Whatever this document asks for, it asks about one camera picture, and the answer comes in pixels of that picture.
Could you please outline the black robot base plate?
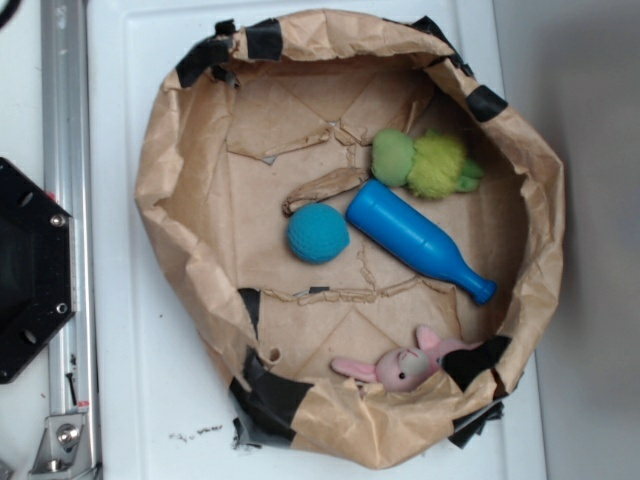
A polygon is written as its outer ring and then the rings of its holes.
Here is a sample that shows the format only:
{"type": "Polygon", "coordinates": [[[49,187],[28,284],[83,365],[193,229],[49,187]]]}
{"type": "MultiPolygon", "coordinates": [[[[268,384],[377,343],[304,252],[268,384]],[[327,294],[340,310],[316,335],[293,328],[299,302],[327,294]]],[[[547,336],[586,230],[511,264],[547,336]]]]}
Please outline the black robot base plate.
{"type": "Polygon", "coordinates": [[[1,383],[13,382],[74,314],[71,216],[1,160],[1,383]]]}

